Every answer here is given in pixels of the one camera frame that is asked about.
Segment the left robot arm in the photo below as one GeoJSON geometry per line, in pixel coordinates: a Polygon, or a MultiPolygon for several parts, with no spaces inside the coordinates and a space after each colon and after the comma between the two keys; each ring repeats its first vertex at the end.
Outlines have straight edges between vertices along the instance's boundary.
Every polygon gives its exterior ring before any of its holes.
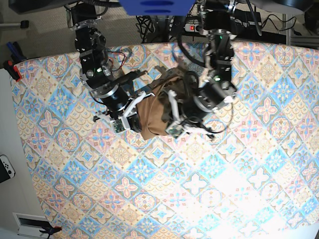
{"type": "Polygon", "coordinates": [[[236,4],[234,0],[202,0],[198,3],[197,30],[209,38],[202,60],[192,57],[182,44],[187,17],[174,17],[172,26],[154,25],[156,40],[174,36],[184,56],[205,68],[207,77],[201,85],[195,72],[185,71],[182,76],[161,78],[141,89],[135,101],[137,112],[130,121],[133,131],[144,139],[157,135],[178,138],[184,133],[194,132],[214,138],[216,131],[206,127],[203,119],[233,104],[237,93],[231,81],[236,4]]]}

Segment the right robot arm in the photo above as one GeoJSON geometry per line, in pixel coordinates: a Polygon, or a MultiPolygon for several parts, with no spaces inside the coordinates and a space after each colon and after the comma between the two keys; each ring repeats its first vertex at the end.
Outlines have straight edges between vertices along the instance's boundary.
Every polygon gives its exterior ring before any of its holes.
{"type": "Polygon", "coordinates": [[[142,131],[137,105],[151,96],[144,91],[136,93],[133,81],[146,74],[132,71],[118,78],[113,73],[109,50],[104,35],[95,27],[102,16],[87,0],[67,7],[68,26],[75,30],[75,47],[80,54],[80,79],[93,100],[106,107],[96,112],[93,121],[105,120],[115,133],[126,130],[142,131]]]}

